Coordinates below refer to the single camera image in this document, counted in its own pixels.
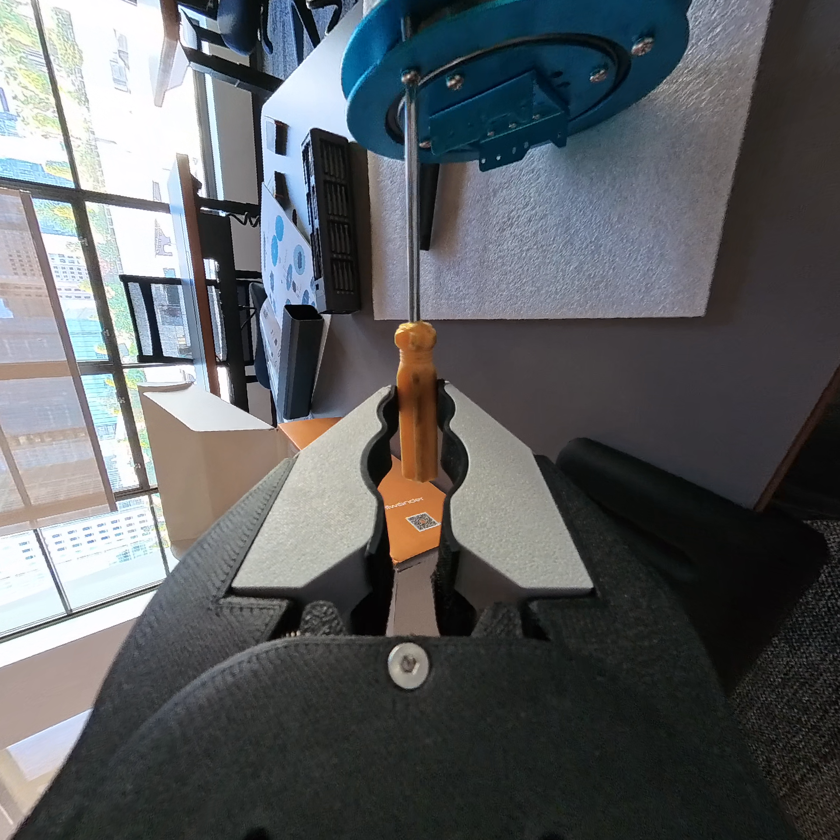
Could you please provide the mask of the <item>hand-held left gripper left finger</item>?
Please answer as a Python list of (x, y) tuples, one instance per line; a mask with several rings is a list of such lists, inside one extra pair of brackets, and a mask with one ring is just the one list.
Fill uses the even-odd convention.
[(233, 579), (238, 595), (334, 604), (357, 634), (385, 633), (394, 570), (379, 485), (392, 468), (394, 386), (295, 458)]

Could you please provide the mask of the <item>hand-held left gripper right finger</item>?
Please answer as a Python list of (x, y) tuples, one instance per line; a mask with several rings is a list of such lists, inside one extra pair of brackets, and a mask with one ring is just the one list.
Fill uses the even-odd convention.
[(495, 604), (587, 597), (595, 585), (550, 486), (553, 465), (448, 381), (437, 383), (444, 499), (438, 630), (470, 635)]

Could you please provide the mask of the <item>yellow-handled screwdriver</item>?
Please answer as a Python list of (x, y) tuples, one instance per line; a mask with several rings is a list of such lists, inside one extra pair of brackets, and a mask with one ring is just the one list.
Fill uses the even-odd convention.
[(437, 372), (434, 327), (421, 317), (419, 287), (419, 161), (417, 69), (402, 73), (408, 321), (395, 331), (400, 360), (396, 396), (403, 477), (428, 482), (438, 474)]

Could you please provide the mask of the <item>blue round metal turntable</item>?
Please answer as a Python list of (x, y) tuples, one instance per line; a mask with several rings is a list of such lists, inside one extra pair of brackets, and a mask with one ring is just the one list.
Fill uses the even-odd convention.
[(378, 2), (343, 53), (357, 143), (401, 160), (405, 74), (418, 159), (488, 172), (563, 148), (644, 98), (688, 46), (688, 1)]

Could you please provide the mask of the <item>orange cardboard box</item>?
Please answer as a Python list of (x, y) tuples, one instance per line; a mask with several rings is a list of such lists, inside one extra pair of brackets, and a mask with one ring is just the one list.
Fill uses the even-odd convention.
[[(270, 427), (196, 385), (147, 385), (141, 402), (175, 555), (176, 580), (186, 575), (190, 564), (209, 569), (210, 560), (196, 560), (196, 556), (200, 549), (211, 557), (222, 554), (221, 549), (209, 547), (212, 526), (270, 473), (278, 480), (281, 470), (288, 468), (287, 478), (305, 446), (286, 458), (287, 424)], [(392, 468), (378, 487), (394, 565), (438, 549), (444, 512), (441, 490), (428, 482), (416, 485), (398, 478), (397, 466), (392, 457)], [(230, 527), (234, 560), (229, 571), (234, 578), (272, 503), (268, 500), (253, 514), (253, 532), (247, 531), (248, 524)]]

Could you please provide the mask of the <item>black rectangular case sleeve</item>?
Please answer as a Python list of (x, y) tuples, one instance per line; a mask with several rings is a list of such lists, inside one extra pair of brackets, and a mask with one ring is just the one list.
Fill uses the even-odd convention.
[(288, 303), (283, 308), (277, 405), (284, 421), (310, 414), (325, 324), (312, 305)]

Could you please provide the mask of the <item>black mesh chair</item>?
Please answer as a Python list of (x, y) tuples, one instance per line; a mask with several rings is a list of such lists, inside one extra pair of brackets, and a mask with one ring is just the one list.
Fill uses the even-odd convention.
[(193, 362), (181, 279), (125, 274), (119, 279), (129, 307), (138, 362)]

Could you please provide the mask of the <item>printed instruction sheet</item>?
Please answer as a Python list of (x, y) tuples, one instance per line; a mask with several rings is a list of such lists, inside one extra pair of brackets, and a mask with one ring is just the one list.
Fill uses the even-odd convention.
[(281, 316), (287, 304), (311, 305), (315, 300), (312, 251), (291, 216), (266, 184), (260, 191), (261, 276), (266, 301), (258, 306), (261, 347), (266, 356), (269, 388), (278, 400)]

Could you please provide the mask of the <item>black screwdriver bit case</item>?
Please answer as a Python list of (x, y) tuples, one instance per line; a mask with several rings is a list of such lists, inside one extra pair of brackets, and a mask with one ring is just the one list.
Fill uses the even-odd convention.
[(301, 145), (315, 306), (320, 313), (361, 308), (350, 143), (313, 128)]

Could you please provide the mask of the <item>white foam sheet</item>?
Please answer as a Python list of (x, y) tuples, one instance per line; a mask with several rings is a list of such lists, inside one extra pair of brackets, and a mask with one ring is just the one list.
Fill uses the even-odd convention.
[[(439, 164), (425, 318), (703, 316), (770, 9), (690, 2), (685, 54), (629, 108), (491, 171)], [(402, 162), (369, 151), (379, 320), (407, 315)]]

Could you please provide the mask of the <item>dark blue office chair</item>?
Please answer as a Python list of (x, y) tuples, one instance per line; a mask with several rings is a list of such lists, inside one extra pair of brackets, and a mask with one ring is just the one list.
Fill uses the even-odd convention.
[(241, 56), (250, 56), (258, 43), (271, 55), (270, 1), (218, 1), (216, 22), (224, 45)]

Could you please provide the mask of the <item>brown table with black frame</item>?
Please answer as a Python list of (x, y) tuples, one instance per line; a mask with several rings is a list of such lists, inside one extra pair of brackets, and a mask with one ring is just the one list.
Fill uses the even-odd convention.
[(189, 157), (177, 154), (167, 192), (192, 360), (198, 384), (216, 396), (224, 391), (219, 370), (226, 370), (231, 402), (247, 412), (246, 369), (254, 354), (249, 284), (261, 274), (236, 268), (232, 223), (257, 228), (259, 206), (201, 196), (201, 188)]

